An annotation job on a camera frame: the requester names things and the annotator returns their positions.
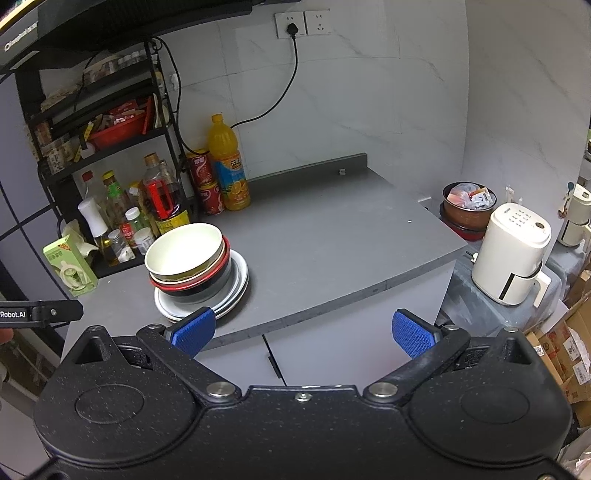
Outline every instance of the white bottle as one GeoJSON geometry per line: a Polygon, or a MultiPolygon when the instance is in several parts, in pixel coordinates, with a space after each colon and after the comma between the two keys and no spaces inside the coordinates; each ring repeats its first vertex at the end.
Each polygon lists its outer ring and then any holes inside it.
{"type": "Polygon", "coordinates": [[[96,204],[94,198],[82,200],[78,205],[78,210],[86,219],[90,227],[90,233],[95,239],[96,246],[99,247],[100,253],[105,257],[105,261],[110,267],[119,264],[119,260],[115,251],[111,247],[111,240],[109,239],[109,227],[100,215],[99,206],[96,204]]]}

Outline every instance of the red can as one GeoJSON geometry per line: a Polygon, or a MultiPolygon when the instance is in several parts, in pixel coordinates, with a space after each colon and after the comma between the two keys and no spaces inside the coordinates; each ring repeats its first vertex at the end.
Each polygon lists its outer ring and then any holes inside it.
{"type": "Polygon", "coordinates": [[[191,175],[197,188],[202,188],[215,181],[212,165],[207,158],[207,150],[197,150],[198,155],[189,154],[187,159],[191,166],[191,175]]]}
{"type": "Polygon", "coordinates": [[[203,204],[203,210],[208,215],[217,215],[225,210],[222,200],[222,191],[216,181],[199,188],[199,196],[203,204]]]}

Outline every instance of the orange juice bottle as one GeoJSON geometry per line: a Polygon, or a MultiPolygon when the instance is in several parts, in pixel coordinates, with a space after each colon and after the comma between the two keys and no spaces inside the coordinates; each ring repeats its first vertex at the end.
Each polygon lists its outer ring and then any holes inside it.
{"type": "Polygon", "coordinates": [[[228,210],[242,210],[251,204],[251,194],[242,168],[238,139],[223,122],[221,113],[212,117],[213,126],[207,141],[213,157],[213,168],[222,189],[224,205],[228,210]]]}

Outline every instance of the shelf rack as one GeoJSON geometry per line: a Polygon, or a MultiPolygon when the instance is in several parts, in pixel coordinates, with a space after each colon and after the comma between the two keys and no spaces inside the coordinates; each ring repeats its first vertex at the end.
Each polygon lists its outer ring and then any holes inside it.
{"type": "MultiPolygon", "coordinates": [[[[56,216],[56,235],[58,236],[61,236],[60,225],[63,221],[70,222],[71,220],[77,219],[83,235],[87,239],[92,238],[86,221],[77,209],[78,204],[82,201],[82,197],[72,175],[117,152],[157,137],[164,137],[166,139],[177,180],[179,185],[181,185],[181,201],[183,202],[184,208],[189,212],[192,222],[196,222],[199,219],[199,208],[197,205],[197,196],[195,195],[197,188],[193,183],[191,175],[189,175],[189,179],[193,192],[187,194],[184,188],[182,188],[183,183],[180,175],[185,170],[187,158],[182,147],[180,131],[176,124],[166,85],[163,87],[163,92],[158,87],[157,72],[162,72],[160,56],[153,43],[148,39],[144,40],[144,50],[147,54],[146,60],[120,69],[83,87],[79,92],[74,92],[66,96],[43,112],[41,112],[41,103],[45,100],[45,95],[41,86],[40,72],[38,70],[17,70],[15,72],[25,123],[31,133],[33,146],[39,159],[41,159],[37,168],[39,181],[56,216]],[[165,118],[164,106],[168,109],[170,114],[168,125],[152,129],[145,135],[137,135],[112,147],[99,150],[94,155],[81,159],[77,163],[70,163],[63,170],[51,174],[35,135],[37,125],[47,121],[51,129],[52,138],[59,138],[67,132],[77,130],[86,125],[100,113],[115,108],[130,99],[152,94],[155,94],[158,99],[155,107],[158,109],[158,116],[160,118],[165,118]]],[[[129,268],[134,268],[142,263],[143,256],[136,254],[136,259],[116,265],[115,267],[109,267],[102,259],[97,258],[93,261],[92,268],[97,277],[103,278],[129,268]]]]}

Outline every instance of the black cable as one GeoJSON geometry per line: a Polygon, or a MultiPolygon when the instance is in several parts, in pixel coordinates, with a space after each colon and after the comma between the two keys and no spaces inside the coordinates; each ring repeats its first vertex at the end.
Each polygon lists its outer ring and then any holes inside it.
{"type": "Polygon", "coordinates": [[[281,95],[281,97],[279,98],[279,100],[276,101],[275,105],[273,105],[271,108],[269,108],[269,110],[267,110],[265,113],[262,113],[259,116],[256,116],[254,118],[249,118],[248,120],[243,120],[242,122],[238,122],[235,123],[234,125],[232,125],[230,128],[236,128],[238,125],[244,125],[244,124],[248,124],[250,122],[254,122],[255,120],[260,120],[261,118],[263,118],[265,115],[268,115],[269,113],[271,113],[276,107],[277,105],[279,105],[281,103],[281,101],[285,98],[285,96],[287,95],[287,92],[289,91],[291,84],[294,83],[294,79],[296,78],[296,73],[297,73],[297,68],[298,68],[298,55],[297,55],[297,42],[296,42],[296,36],[292,35],[291,39],[294,42],[294,52],[295,52],[295,68],[294,68],[294,73],[291,76],[291,80],[290,82],[287,84],[287,88],[285,88],[285,91],[283,92],[283,95],[281,95]]]}
{"type": "MultiPolygon", "coordinates": [[[[230,128],[235,128],[238,125],[244,125],[250,122],[254,122],[255,120],[259,120],[261,118],[263,118],[265,115],[268,115],[269,113],[271,113],[280,103],[281,101],[285,98],[285,96],[287,95],[287,92],[289,91],[291,85],[294,82],[294,79],[296,78],[296,74],[297,74],[297,69],[298,69],[298,65],[299,65],[299,59],[298,59],[298,51],[297,51],[297,42],[296,42],[296,34],[298,32],[297,26],[294,24],[290,24],[288,26],[288,33],[291,36],[291,39],[293,40],[294,43],[294,54],[295,54],[295,68],[294,68],[294,73],[291,75],[291,79],[289,81],[289,83],[287,84],[287,87],[285,88],[285,91],[283,92],[283,94],[281,95],[281,97],[279,98],[279,100],[276,101],[275,105],[273,105],[271,108],[269,108],[269,110],[267,110],[265,113],[258,115],[254,118],[250,118],[248,120],[243,120],[242,122],[238,122],[234,125],[232,125],[230,128]]],[[[183,94],[183,82],[181,81],[181,76],[180,73],[178,71],[178,67],[177,67],[177,63],[174,60],[174,56],[173,53],[171,52],[168,44],[160,37],[152,37],[155,40],[158,40],[162,46],[164,46],[164,48],[166,48],[166,51],[168,52],[168,56],[170,57],[170,61],[173,64],[173,68],[174,68],[174,72],[177,76],[177,81],[178,81],[178,98],[177,98],[177,108],[176,110],[173,112],[173,114],[175,115],[175,121],[177,124],[177,127],[179,125],[178,119],[180,116],[180,106],[181,106],[181,96],[183,94]]],[[[195,154],[195,155],[199,155],[197,152],[195,152],[195,150],[192,150],[187,143],[185,142],[185,140],[183,139],[183,137],[180,134],[180,128],[179,128],[179,132],[178,132],[178,137],[182,143],[182,145],[189,150],[191,153],[195,154]]]]}
{"type": "Polygon", "coordinates": [[[35,247],[31,243],[31,240],[28,237],[27,233],[25,232],[25,229],[22,227],[22,225],[18,221],[17,214],[15,213],[14,208],[12,208],[12,204],[8,200],[8,195],[6,194],[6,190],[4,190],[4,185],[2,185],[2,181],[1,180],[0,180],[0,193],[2,193],[2,196],[4,197],[4,201],[6,202],[6,206],[8,207],[8,210],[10,210],[10,213],[12,215],[12,218],[14,219],[15,223],[18,225],[18,229],[21,231],[23,237],[25,238],[25,241],[28,243],[29,247],[31,247],[31,250],[33,251],[33,254],[37,257],[37,260],[39,260],[39,263],[41,264],[41,266],[43,267],[43,269],[47,272],[47,275],[49,275],[49,278],[56,285],[56,287],[62,293],[62,295],[64,296],[64,298],[66,300],[69,300],[70,297],[63,290],[63,288],[61,287],[61,285],[59,284],[59,282],[53,277],[52,273],[49,271],[49,268],[47,268],[47,266],[45,265],[45,262],[41,259],[41,257],[37,253],[37,250],[35,250],[35,247]]]}
{"type": "MultiPolygon", "coordinates": [[[[86,70],[89,65],[90,62],[93,61],[95,59],[95,57],[101,52],[102,50],[99,50],[98,52],[96,52],[92,57],[90,57],[88,59],[88,61],[86,62],[86,65],[84,67],[84,70],[86,70]]],[[[84,70],[82,70],[82,84],[80,85],[80,88],[78,89],[78,92],[76,93],[76,98],[74,99],[74,111],[73,113],[76,113],[76,108],[78,107],[78,100],[80,99],[80,94],[82,93],[82,90],[84,89],[84,70]]]]}

